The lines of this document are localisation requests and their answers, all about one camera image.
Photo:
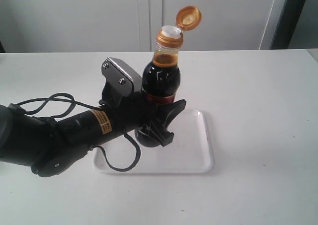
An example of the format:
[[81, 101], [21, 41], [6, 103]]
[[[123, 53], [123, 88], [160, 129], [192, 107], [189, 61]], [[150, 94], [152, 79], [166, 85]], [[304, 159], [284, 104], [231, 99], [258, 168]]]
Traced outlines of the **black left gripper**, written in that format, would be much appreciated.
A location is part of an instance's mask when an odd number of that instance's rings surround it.
[[134, 129], [141, 128], [141, 144], [145, 147], [165, 147], [172, 143], [174, 133], [168, 126], [186, 106], [186, 100], [158, 104], [148, 103], [141, 92], [123, 96], [109, 83], [104, 85], [98, 113], [101, 126], [100, 141], [110, 141]]

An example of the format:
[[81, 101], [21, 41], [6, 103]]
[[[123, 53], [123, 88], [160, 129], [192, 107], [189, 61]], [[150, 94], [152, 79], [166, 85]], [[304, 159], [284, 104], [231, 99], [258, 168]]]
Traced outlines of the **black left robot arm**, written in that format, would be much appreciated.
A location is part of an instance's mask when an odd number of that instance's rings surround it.
[[140, 140], [134, 140], [129, 132], [141, 130], [148, 144], [165, 145], [170, 134], [157, 118], [154, 105], [146, 101], [140, 92], [124, 95], [106, 83], [98, 107], [86, 106], [86, 111], [71, 116], [78, 105], [67, 93], [57, 93], [42, 98], [42, 105], [50, 101], [69, 103], [60, 115], [36, 117], [36, 111], [26, 111], [23, 104], [11, 104], [0, 108], [0, 159], [31, 168], [40, 177], [58, 175], [90, 150], [101, 149], [103, 144], [124, 136], [136, 150], [128, 171], [137, 165], [141, 157]]

